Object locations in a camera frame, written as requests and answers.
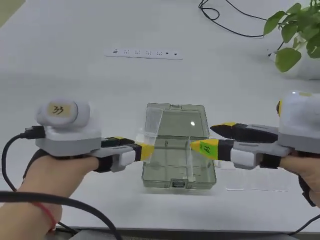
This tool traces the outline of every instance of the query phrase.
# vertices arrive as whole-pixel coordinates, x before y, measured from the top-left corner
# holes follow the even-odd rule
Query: red string bracelet
[[[42,203],[40,203],[40,202],[32,202],[32,205],[40,208],[40,209],[49,217],[50,222],[51,222],[51,225],[52,225],[52,227],[51,227],[51,229],[49,230],[49,232],[54,231],[54,230],[56,229],[56,224],[57,224],[57,222],[56,222],[53,214],[51,213],[51,211],[50,211],[48,208],[46,208],[46,207],[45,207]]]

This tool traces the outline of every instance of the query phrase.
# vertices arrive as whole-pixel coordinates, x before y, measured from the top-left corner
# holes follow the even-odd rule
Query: green leaf
[[[289,23],[284,25],[281,31],[282,39],[285,43],[290,42],[290,40],[294,37],[298,29],[298,25],[294,23]]]
[[[293,49],[296,49],[299,45],[300,45],[300,42],[299,42],[298,38],[295,37],[295,38],[293,39],[292,48],[293,48]]]
[[[282,21],[281,25],[284,25],[288,22],[291,22],[291,21],[296,21],[298,19],[298,15],[297,14],[290,14],[288,16],[285,17],[285,19]]]
[[[314,21],[318,24],[320,23],[320,12],[316,13],[312,16],[312,18],[314,19]]]
[[[313,18],[313,15],[309,12],[299,14],[297,18],[298,22],[298,32],[302,32],[306,27],[316,24],[316,20]]]
[[[300,3],[296,3],[295,5],[293,5],[292,7],[290,7],[290,8],[286,11],[286,13],[287,13],[287,14],[296,14],[296,13],[300,12],[301,7],[302,7],[302,6],[301,6]]]
[[[289,71],[301,59],[301,53],[291,47],[279,50],[275,56],[275,65],[281,73]]]
[[[264,25],[263,35],[271,33],[285,14],[284,11],[278,11],[273,16],[269,17]]]
[[[320,29],[316,26],[306,26],[300,33],[301,37],[303,37],[305,40],[309,41],[311,38],[313,38],[315,35],[319,33]]]
[[[306,44],[306,50],[310,58],[320,58],[320,33],[311,38]]]

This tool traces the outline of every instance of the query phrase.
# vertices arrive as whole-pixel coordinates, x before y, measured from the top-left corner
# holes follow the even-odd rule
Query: handwritten number 49
[[[209,154],[210,153],[210,147],[204,146],[203,149]]]

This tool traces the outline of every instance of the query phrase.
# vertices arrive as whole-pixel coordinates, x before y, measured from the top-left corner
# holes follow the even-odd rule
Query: hand
[[[95,157],[57,160],[51,156],[42,156],[29,167],[19,192],[33,192],[70,197],[78,188],[85,175],[98,168],[99,161]],[[62,208],[54,204],[46,204],[55,219],[62,217]]]
[[[280,167],[304,179],[311,188],[311,200],[320,208],[320,158],[290,155],[281,159]]]

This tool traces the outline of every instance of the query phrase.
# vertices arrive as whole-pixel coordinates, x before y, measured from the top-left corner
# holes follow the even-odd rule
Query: number label
[[[205,142],[200,142],[200,153],[206,155],[210,159],[217,160],[218,158],[218,148],[217,146],[212,146]]]
[[[47,114],[51,117],[68,118],[71,114],[71,106],[52,102],[47,107]]]

